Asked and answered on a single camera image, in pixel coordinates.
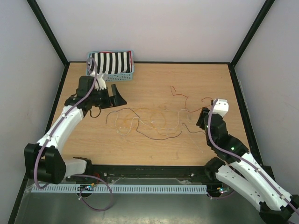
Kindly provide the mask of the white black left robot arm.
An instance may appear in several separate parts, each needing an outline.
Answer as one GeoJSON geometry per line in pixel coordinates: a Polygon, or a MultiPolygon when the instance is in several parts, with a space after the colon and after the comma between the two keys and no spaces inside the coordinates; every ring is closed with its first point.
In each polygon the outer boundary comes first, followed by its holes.
{"type": "Polygon", "coordinates": [[[107,80],[107,74],[95,72],[89,76],[81,76],[75,95],[65,101],[63,110],[52,127],[37,143],[25,146],[26,176],[33,179],[38,188],[42,188],[40,181],[59,184],[72,175],[77,175],[83,181],[88,181],[93,176],[88,159],[74,157],[64,160],[61,154],[74,128],[93,107],[102,110],[127,104],[115,84],[111,86],[112,96],[109,95],[107,80]]]}

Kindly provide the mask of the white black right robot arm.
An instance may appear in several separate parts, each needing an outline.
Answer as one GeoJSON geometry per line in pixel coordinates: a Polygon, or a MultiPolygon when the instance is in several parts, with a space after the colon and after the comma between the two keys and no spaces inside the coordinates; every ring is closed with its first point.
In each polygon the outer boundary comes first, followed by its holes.
{"type": "Polygon", "coordinates": [[[205,131],[207,145],[217,155],[205,165],[205,178],[231,187],[255,207],[265,223],[288,223],[292,214],[299,211],[299,196],[279,186],[248,148],[228,134],[224,114],[210,114],[204,107],[196,124],[205,131]]]}

